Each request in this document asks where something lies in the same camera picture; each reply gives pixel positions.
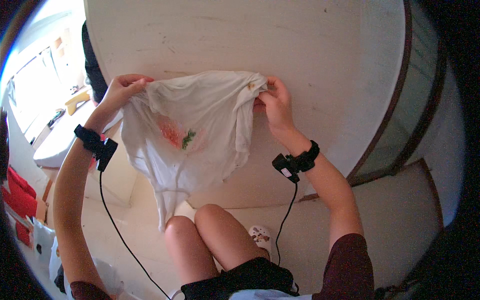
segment black cable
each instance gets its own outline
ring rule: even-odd
[[[278,234],[277,234],[276,240],[275,240],[276,252],[278,253],[278,265],[279,266],[280,266],[280,250],[278,249],[278,238],[280,237],[280,232],[282,232],[283,223],[285,223],[285,220],[287,219],[288,214],[290,213],[290,209],[292,209],[293,201],[295,201],[295,197],[297,197],[298,189],[299,189],[299,186],[298,186],[297,183],[295,183],[295,193],[293,194],[292,202],[290,202],[290,206],[288,207],[287,214],[285,215],[285,218],[283,218],[282,224],[280,225],[280,230],[278,231]]]
[[[118,230],[117,228],[117,225],[115,225],[115,222],[113,221],[113,218],[112,218],[112,215],[110,214],[110,212],[108,211],[108,208],[107,208],[107,204],[105,203],[105,199],[103,199],[103,191],[102,191],[102,173],[103,172],[100,172],[100,196],[102,196],[102,202],[103,202],[103,206],[105,207],[106,211],[107,211],[107,214],[108,216],[110,217],[110,220],[112,221],[112,224],[113,224],[113,227],[115,227],[115,230],[117,231],[117,233],[119,234],[119,237],[121,239],[121,241],[123,242],[123,244],[125,245],[125,247],[127,248],[127,250],[130,252],[130,254],[133,256],[133,258],[138,262],[138,264],[140,265],[140,267],[142,267],[143,271],[145,272],[145,274],[147,274],[148,276],[148,279],[150,279],[151,282],[153,282],[156,287],[162,291],[162,293],[167,297],[168,300],[171,300],[170,297],[162,290],[162,288],[150,277],[150,275],[148,274],[147,270],[145,270],[144,266],[140,263],[140,261],[138,260],[138,258],[135,256],[135,254],[133,254],[133,252],[130,250],[130,248],[127,246],[127,243],[125,243],[125,240],[123,239],[123,237],[121,236],[120,234],[120,231]]]

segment black shorts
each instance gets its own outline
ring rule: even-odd
[[[181,287],[185,300],[220,300],[228,299],[239,290],[276,289],[291,296],[292,273],[271,261],[257,257],[239,265],[230,271],[222,271],[217,277],[192,282]]]

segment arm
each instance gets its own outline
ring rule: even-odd
[[[153,78],[138,74],[115,77],[102,102],[85,123],[101,134],[103,128],[127,103],[131,95],[142,91]],[[70,282],[91,283],[105,291],[82,232],[82,205],[85,182],[92,153],[76,139],[57,176],[53,200],[53,218],[64,272]]]
[[[276,77],[269,77],[268,84],[275,87],[259,95],[264,103],[270,131],[293,155],[309,151],[312,143],[293,125],[290,94]],[[349,233],[363,235],[355,196],[347,180],[323,154],[315,160],[315,167],[306,173],[319,198],[330,210],[330,249],[337,239]]]

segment red object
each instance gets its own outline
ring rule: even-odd
[[[5,203],[8,204],[8,206],[10,206],[20,217],[35,216],[37,205],[35,190],[11,167],[8,167],[7,180],[10,192],[8,192],[3,186],[1,188]],[[16,224],[16,229],[18,239],[25,245],[29,246],[30,238],[28,235],[28,229],[19,222]]]

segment hand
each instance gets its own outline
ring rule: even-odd
[[[127,104],[131,96],[143,91],[148,82],[154,79],[140,74],[120,75],[113,78],[102,102],[96,107],[88,121],[86,128],[99,133],[111,122],[120,108]]]
[[[258,103],[258,101],[254,103],[254,108],[255,111],[266,111],[270,131],[279,142],[284,144],[284,139],[290,135],[290,132],[296,131],[293,125],[290,93],[277,77],[269,76],[267,83],[272,85],[274,89],[269,89],[258,95],[258,99],[264,103],[264,108],[259,108],[262,104]]]

